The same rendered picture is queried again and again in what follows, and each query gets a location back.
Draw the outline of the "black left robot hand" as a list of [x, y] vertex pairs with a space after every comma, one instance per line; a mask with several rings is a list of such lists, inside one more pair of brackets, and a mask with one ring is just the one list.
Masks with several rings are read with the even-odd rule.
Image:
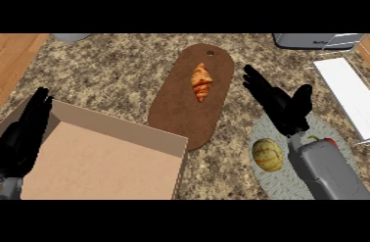
[[23, 177], [32, 170], [47, 127], [53, 97], [39, 87], [19, 119], [0, 135], [0, 177]]

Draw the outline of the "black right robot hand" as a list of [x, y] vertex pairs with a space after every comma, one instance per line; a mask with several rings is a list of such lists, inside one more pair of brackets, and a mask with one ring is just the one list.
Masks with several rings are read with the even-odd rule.
[[312, 85], [303, 84], [293, 96], [262, 77], [257, 70], [244, 65], [243, 86], [257, 100], [274, 127], [284, 136], [291, 136], [309, 129], [306, 116], [312, 111]]

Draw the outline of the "red bell pepper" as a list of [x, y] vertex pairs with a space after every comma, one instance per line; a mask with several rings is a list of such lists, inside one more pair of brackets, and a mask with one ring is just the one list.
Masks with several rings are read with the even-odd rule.
[[311, 138], [311, 139], [315, 139], [316, 141], [319, 141], [319, 140], [325, 140], [328, 143], [331, 143], [331, 145], [337, 148], [337, 145], [336, 145], [336, 143], [334, 143], [334, 141], [333, 141], [333, 139], [331, 138], [327, 138], [327, 137], [324, 137], [324, 138], [319, 138], [318, 136], [315, 136], [315, 135], [309, 135], [308, 136], [308, 138]]

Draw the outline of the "yellow squash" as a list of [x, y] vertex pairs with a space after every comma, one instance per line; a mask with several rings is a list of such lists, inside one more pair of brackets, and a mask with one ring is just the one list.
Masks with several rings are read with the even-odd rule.
[[277, 143], [269, 138], [259, 139], [253, 144], [253, 160], [265, 171], [277, 171], [282, 166], [282, 155]]

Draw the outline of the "open cardboard box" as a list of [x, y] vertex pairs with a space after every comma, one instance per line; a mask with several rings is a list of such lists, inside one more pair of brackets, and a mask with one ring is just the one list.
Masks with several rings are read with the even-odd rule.
[[166, 131], [55, 101], [20, 199], [172, 199], [185, 144]]

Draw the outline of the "orange croissant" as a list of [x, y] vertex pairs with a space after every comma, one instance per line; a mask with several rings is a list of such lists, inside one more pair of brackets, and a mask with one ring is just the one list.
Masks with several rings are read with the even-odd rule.
[[210, 83], [212, 78], [204, 68], [204, 64], [198, 63], [190, 77], [190, 86], [197, 102], [201, 102], [207, 96]]

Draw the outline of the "brown wooden cutting board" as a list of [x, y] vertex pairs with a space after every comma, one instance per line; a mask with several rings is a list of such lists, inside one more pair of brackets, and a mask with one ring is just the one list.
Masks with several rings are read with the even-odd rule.
[[[198, 63], [212, 78], [201, 102], [190, 85]], [[184, 48], [156, 94], [147, 121], [151, 127], [187, 138], [188, 150], [200, 148], [213, 134], [232, 76], [234, 62], [224, 49], [204, 43]]]

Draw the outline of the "grey appliance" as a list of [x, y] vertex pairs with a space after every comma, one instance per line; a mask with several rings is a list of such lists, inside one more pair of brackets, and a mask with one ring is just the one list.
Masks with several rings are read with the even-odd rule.
[[347, 50], [362, 38], [362, 33], [274, 33], [278, 48], [293, 50]]

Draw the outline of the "brown wooden panel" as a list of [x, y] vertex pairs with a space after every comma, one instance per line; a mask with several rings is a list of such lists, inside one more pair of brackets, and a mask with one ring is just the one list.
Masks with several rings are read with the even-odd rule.
[[0, 33], [0, 107], [36, 55], [47, 33]]

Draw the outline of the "grey round object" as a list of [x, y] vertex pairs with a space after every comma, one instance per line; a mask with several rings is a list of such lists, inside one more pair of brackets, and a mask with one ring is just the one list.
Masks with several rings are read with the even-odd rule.
[[54, 38], [63, 42], [76, 42], [89, 36], [89, 33], [54, 33]]

